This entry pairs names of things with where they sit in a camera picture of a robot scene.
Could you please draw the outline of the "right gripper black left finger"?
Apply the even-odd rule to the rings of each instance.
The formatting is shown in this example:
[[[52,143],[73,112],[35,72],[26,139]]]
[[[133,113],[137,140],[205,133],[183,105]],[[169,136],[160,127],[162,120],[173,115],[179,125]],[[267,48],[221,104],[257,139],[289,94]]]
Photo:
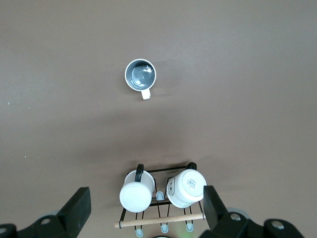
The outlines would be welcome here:
[[[81,187],[55,215],[43,216],[19,231],[14,224],[1,224],[0,236],[2,238],[76,238],[90,214],[90,189]]]

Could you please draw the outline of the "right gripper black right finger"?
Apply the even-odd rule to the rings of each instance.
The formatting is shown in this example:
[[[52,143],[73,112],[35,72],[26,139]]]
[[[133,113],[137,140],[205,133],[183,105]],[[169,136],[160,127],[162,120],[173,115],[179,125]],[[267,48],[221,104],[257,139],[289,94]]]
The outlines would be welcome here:
[[[267,219],[258,225],[239,212],[229,212],[216,189],[204,186],[204,215],[209,229],[202,238],[302,238],[303,234],[290,222]]]

